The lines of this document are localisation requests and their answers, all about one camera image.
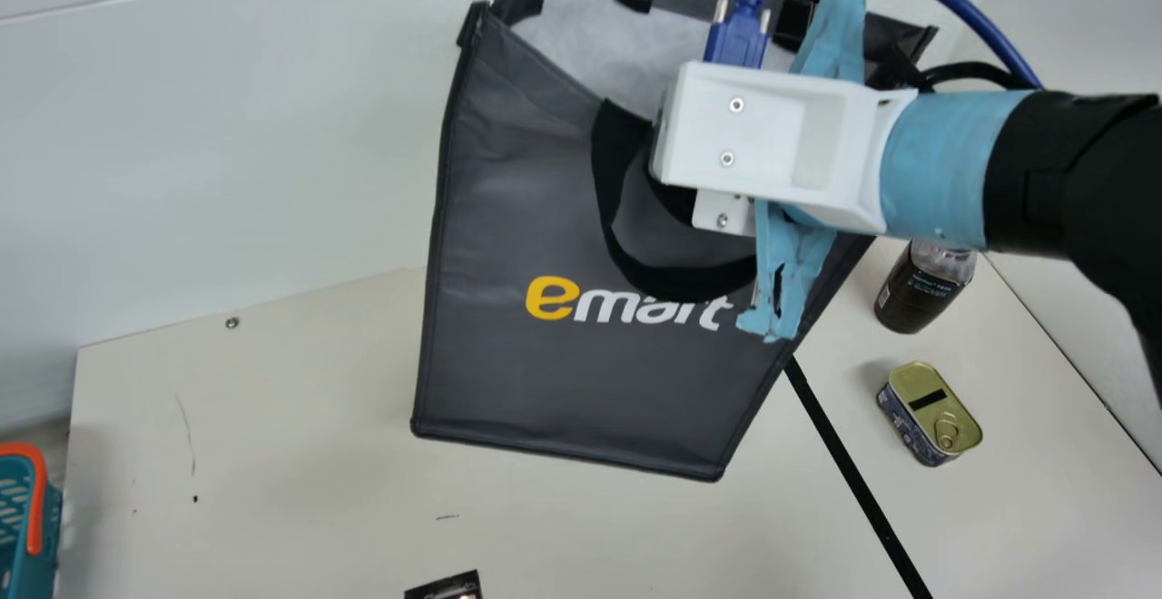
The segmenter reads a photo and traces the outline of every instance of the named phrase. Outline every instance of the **white table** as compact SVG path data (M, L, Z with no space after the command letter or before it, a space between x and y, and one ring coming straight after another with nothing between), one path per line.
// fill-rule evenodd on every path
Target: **white table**
M799 359L933 594L1153 596L1162 479L988 264L923 334L880 327L899 249ZM402 597L469 569L493 599L908 596L786 380L718 484L411 437L422 290L393 272L81 350L60 596ZM871 398L916 358L984 428L938 470Z

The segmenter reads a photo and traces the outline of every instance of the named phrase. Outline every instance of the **emart logo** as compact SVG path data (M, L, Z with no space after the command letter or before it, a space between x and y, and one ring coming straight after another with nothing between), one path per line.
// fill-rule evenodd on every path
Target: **emart logo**
M581 286L574 281L553 276L537 277L524 295L525 309L538 320L565 320L572 315L573 320L584 322L596 312L597 322L609 322L616 313L625 323L660 325L673 321L686 325L700 306L698 326L711 331L718 330L715 314L724 308L734 308L725 297L697 305L657 301L652 297L643 298L626 291L594 288L582 293Z

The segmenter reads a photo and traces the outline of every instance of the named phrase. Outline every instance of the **blue tape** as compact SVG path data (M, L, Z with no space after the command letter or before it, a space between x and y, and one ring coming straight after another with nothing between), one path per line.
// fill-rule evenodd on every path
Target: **blue tape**
M901 114L880 164L888 233L985 249L984 173L1009 114L1032 91L924 94Z
M862 83L866 1L819 0L791 72ZM792 338L808 293L835 241L835 230L788 222L781 206L755 200L754 231L758 297L754 307L738 316L736 326L761 335L766 342ZM776 277L781 278L777 295Z

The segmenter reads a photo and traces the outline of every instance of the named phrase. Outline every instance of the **can lid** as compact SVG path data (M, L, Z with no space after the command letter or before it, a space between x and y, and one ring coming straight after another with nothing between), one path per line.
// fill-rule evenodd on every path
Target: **can lid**
M888 384L941 451L960 454L981 443L981 426L932 365L914 362L897 368Z

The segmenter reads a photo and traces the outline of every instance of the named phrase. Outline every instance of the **mark on table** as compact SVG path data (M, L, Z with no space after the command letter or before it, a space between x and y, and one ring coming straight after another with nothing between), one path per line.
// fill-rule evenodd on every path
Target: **mark on table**
M173 393L173 398L178 400L178 408L181 409L181 421L186 423L186 442L189 443L189 476L193 478L198 471L198 454L194 452L194 432L189 429L189 418L186 415L186 407L181 404L181 398L178 397L178 393Z

